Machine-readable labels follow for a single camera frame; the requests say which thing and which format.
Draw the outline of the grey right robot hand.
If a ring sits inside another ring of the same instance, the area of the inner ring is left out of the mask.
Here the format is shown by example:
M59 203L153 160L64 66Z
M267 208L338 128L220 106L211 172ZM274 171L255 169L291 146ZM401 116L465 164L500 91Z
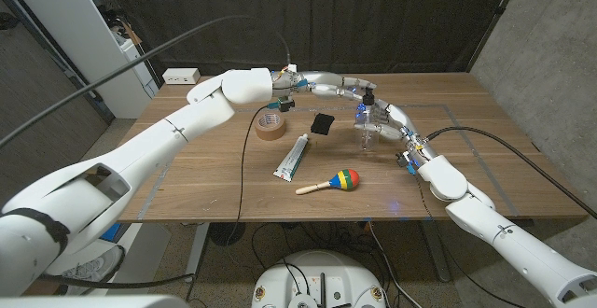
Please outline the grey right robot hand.
M422 166L438 156L410 117L401 108L383 100L370 105L360 103L356 108L354 128L357 130L357 147L364 151L373 150L379 137L401 142L404 149L396 156L402 165Z

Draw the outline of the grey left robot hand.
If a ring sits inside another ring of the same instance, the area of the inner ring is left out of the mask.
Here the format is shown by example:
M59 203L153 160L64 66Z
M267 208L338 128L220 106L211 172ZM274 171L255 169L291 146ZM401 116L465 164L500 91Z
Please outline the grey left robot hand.
M348 100L362 101L367 89L374 90L377 85L362 78L345 77L323 71L294 72L280 70L271 72L272 96L292 101L295 92L310 92L320 99L342 97Z

